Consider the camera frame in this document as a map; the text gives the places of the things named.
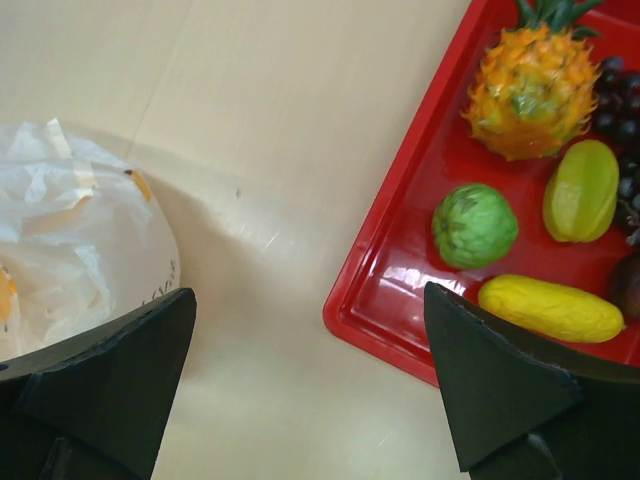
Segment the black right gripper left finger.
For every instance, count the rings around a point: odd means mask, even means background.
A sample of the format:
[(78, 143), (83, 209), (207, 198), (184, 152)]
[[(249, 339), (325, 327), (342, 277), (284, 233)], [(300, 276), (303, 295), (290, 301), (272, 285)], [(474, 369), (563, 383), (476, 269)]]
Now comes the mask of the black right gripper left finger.
[(2, 478), (150, 478), (196, 309), (193, 290), (179, 288), (2, 361)]

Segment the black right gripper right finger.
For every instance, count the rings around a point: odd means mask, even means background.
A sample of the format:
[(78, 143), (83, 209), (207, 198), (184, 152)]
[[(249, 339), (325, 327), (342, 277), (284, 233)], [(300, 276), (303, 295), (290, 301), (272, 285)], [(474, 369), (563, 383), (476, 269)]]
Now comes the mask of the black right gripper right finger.
[(638, 478), (638, 368), (545, 339), (432, 282), (424, 316), (461, 471)]

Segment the yellow fake lemon fruit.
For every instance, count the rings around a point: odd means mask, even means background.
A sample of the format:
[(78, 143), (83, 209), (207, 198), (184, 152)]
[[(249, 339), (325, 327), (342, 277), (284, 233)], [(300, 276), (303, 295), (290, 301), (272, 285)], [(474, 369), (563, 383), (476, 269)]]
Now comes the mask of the yellow fake lemon fruit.
[(495, 316), (570, 343), (602, 343), (625, 328), (621, 311), (586, 291), (503, 274), (482, 285), (478, 304)]

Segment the dark purple fake passionfruit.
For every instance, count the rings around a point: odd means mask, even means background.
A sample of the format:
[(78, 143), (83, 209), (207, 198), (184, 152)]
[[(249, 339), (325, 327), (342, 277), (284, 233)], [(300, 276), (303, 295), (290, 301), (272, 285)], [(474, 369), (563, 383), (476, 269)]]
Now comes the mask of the dark purple fake passionfruit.
[(610, 301), (625, 317), (639, 319), (639, 253), (622, 258), (614, 267), (609, 281)]

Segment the white plastic bag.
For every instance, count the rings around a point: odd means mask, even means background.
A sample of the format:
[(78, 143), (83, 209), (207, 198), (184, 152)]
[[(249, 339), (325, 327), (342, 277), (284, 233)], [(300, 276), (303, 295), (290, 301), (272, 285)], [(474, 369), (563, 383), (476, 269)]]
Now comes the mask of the white plastic bag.
[(93, 329), (176, 289), (142, 172), (57, 120), (1, 129), (1, 356)]

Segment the green fake custard apple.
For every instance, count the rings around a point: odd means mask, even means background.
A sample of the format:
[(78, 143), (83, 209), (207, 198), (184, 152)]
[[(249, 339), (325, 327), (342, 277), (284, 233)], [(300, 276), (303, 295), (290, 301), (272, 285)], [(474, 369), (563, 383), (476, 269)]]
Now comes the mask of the green fake custard apple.
[(431, 233), (445, 264), (475, 270), (509, 253), (519, 234), (519, 222), (498, 190), (470, 183), (441, 200), (432, 217)]

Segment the yellow-green fake starfruit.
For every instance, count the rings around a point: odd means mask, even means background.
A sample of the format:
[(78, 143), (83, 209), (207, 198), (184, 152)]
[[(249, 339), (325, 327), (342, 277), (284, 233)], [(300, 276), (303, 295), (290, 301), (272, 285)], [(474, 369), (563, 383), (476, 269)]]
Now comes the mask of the yellow-green fake starfruit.
[(597, 140), (573, 144), (545, 189), (543, 221), (558, 242), (589, 243), (613, 221), (620, 173), (613, 151)]

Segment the dark purple fake grapes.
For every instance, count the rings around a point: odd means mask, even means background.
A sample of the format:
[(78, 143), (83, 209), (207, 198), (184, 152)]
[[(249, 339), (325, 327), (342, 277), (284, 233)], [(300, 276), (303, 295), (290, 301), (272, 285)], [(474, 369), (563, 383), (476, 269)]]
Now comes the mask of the dark purple fake grapes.
[(595, 84), (597, 108), (592, 128), (617, 149), (620, 171), (615, 222), (626, 232), (626, 242), (639, 246), (639, 70), (626, 67), (621, 56), (602, 63)]

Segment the orange fake pineapple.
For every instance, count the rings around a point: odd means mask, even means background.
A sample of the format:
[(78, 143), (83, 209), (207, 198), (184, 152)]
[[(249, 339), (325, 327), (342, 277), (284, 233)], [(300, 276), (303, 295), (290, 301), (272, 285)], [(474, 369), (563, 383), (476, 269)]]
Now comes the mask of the orange fake pineapple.
[(472, 138), (508, 161), (552, 156), (589, 129), (600, 66), (595, 1), (518, 1), (517, 24), (485, 51), (462, 117)]

